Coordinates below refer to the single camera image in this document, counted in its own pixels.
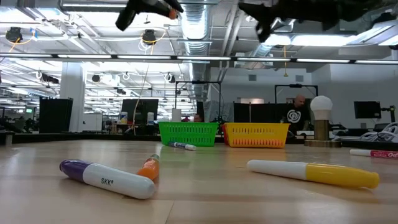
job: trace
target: pink marker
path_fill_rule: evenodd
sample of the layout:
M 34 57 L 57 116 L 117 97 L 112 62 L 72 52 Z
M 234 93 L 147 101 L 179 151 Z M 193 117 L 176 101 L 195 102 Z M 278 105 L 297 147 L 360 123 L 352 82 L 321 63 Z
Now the pink marker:
M 369 156 L 377 158 L 390 158 L 398 159 L 398 151 L 378 151 L 378 150 L 365 150 L 365 149 L 352 149 L 349 151 L 351 155 L 355 156 Z

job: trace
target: computer monitor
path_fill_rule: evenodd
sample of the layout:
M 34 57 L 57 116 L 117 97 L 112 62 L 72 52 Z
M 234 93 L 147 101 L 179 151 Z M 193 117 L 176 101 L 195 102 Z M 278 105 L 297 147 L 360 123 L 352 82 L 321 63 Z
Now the computer monitor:
M 122 103 L 122 112 L 127 112 L 127 120 L 133 121 L 134 108 L 136 107 L 137 100 L 125 99 Z M 136 109 L 136 124 L 146 124 L 148 112 L 153 112 L 154 119 L 157 118 L 157 107 L 159 100 L 139 100 Z
M 378 101 L 355 101 L 354 109 L 356 119 L 381 118 L 381 107 Z

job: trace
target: green basket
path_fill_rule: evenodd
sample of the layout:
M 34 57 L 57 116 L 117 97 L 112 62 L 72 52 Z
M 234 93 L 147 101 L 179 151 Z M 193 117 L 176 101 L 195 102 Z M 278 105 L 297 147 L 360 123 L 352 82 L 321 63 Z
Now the green basket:
M 159 122 L 162 143 L 176 141 L 194 146 L 214 146 L 218 123 Z

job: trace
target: plastic basket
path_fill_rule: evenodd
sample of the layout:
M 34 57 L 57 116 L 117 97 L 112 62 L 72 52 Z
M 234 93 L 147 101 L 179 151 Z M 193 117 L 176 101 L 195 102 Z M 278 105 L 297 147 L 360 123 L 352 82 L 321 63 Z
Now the plastic basket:
M 194 146 L 214 146 L 218 123 L 159 122 L 162 143 L 176 141 Z
M 224 133 L 224 143 L 228 146 L 228 134 L 226 132 L 226 123 L 221 125 L 221 127 L 223 128 L 223 133 Z
M 289 124 L 228 123 L 231 147 L 285 147 Z

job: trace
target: white marker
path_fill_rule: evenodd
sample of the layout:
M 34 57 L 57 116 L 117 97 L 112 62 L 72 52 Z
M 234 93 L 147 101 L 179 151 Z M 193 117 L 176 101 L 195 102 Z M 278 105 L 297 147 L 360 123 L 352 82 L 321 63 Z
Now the white marker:
M 169 141 L 168 145 L 172 146 L 172 147 L 179 147 L 181 149 L 186 149 L 186 150 L 190 150 L 190 151 L 195 151 L 197 149 L 197 147 L 194 145 L 189 145 L 189 144 L 180 143 L 180 142 L 173 142 L 173 141 Z
M 147 199 L 155 192 L 155 184 L 147 177 L 81 160 L 65 160 L 60 170 L 70 178 L 95 187 Z

